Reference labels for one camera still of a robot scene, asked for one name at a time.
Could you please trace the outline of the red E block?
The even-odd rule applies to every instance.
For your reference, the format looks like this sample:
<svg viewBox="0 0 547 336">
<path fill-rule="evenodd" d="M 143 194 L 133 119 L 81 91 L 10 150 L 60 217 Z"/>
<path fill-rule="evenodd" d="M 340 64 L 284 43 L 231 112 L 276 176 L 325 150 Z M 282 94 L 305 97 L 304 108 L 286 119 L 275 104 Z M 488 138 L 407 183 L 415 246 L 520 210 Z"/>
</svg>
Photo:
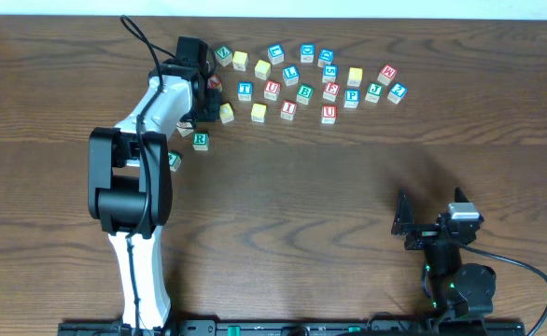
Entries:
<svg viewBox="0 0 547 336">
<path fill-rule="evenodd" d="M 340 85 L 334 82 L 327 82 L 324 86 L 322 98 L 334 102 L 339 94 Z"/>
</svg>

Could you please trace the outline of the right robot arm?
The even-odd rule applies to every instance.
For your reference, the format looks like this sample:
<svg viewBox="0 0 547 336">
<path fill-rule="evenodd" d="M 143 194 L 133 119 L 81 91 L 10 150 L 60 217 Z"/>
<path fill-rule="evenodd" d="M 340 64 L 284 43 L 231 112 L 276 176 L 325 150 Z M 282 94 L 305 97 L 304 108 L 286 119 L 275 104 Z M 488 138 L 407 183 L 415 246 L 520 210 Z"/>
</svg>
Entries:
<svg viewBox="0 0 547 336">
<path fill-rule="evenodd" d="M 460 254 L 476 240 L 483 222 L 461 189 L 455 189 L 454 200 L 431 224 L 416 224 L 405 193 L 399 193 L 391 233 L 405 238 L 405 249 L 424 253 L 428 296 L 448 320 L 483 317 L 494 310 L 495 271 L 478 263 L 465 264 Z"/>
</svg>

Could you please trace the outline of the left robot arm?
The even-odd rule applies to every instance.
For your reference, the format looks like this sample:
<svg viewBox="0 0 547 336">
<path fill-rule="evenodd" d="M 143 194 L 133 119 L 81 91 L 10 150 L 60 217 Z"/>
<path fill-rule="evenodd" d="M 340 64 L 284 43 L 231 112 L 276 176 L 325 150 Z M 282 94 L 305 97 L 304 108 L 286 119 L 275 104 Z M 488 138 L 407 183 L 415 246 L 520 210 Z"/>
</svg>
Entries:
<svg viewBox="0 0 547 336">
<path fill-rule="evenodd" d="M 220 93 L 207 61 L 170 59 L 152 70 L 130 115 L 89 138 L 88 207 L 115 250 L 124 294 L 122 322 L 161 331 L 170 314 L 161 258 L 172 209 L 168 142 L 182 122 L 217 119 Z"/>
</svg>

